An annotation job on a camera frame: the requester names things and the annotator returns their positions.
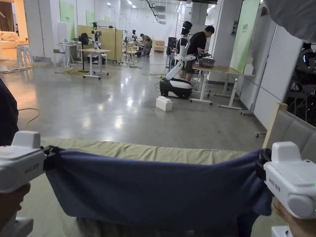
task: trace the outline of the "wooden tabletop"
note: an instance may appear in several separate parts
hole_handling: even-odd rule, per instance
[[[105,53],[105,52],[110,52],[111,50],[107,50],[107,49],[79,49],[79,51],[89,52],[89,53]]]
[[[192,65],[193,69],[196,70],[202,70],[202,71],[208,71],[208,72],[221,72],[221,73],[227,73],[227,74],[234,74],[234,75],[244,75],[244,76],[254,76],[254,75],[247,75],[240,73],[236,71],[235,69],[228,67],[228,66],[214,66],[212,68],[207,67],[201,67],[199,64],[195,63]]]

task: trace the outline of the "black t-shirt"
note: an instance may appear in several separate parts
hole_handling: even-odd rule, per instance
[[[205,45],[206,45],[205,33],[203,31],[195,33],[190,39],[190,46],[188,48],[187,54],[198,53],[198,48],[205,49]]]

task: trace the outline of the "green poster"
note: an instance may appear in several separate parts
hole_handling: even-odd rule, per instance
[[[75,11],[74,6],[68,2],[60,0],[60,21],[68,24],[68,36],[70,40],[75,38]]]
[[[86,20],[87,20],[87,26],[92,26],[92,23],[95,22],[94,13],[86,10]]]
[[[230,67],[244,73],[260,0],[244,0],[234,44]]]

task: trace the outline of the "cushion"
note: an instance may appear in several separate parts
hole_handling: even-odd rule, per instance
[[[11,37],[11,38],[7,39],[7,41],[13,42],[13,41],[16,41],[16,39]]]
[[[3,33],[1,35],[2,40],[7,41],[9,38],[11,38],[11,34],[10,33]]]
[[[15,40],[20,40],[20,37],[15,32],[11,32],[11,37],[14,38]]]

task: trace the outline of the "blue fabric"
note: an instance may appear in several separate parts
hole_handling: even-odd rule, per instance
[[[236,221],[250,236],[272,194],[255,172],[259,151],[214,165],[137,161],[60,149],[46,175],[69,216],[128,226],[199,230]]]

